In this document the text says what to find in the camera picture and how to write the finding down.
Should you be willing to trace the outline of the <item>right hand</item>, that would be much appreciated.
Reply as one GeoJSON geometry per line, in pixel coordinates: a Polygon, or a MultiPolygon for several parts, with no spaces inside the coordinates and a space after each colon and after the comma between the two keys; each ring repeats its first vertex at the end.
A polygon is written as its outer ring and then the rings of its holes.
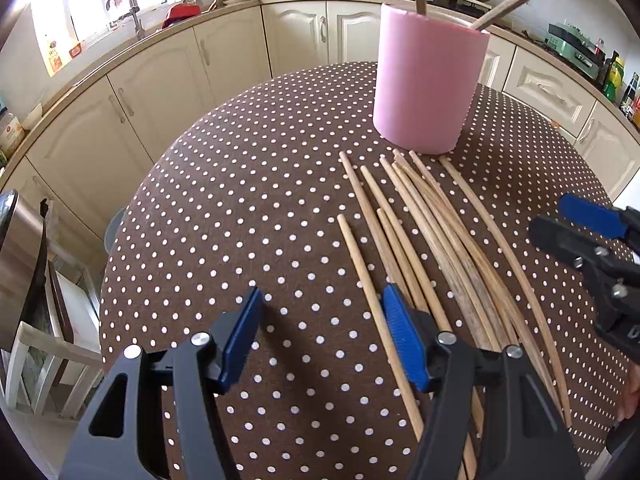
{"type": "Polygon", "coordinates": [[[628,376],[623,389],[620,392],[620,400],[617,405],[616,420],[622,422],[636,414],[639,405],[639,375],[634,368],[628,376]]]}

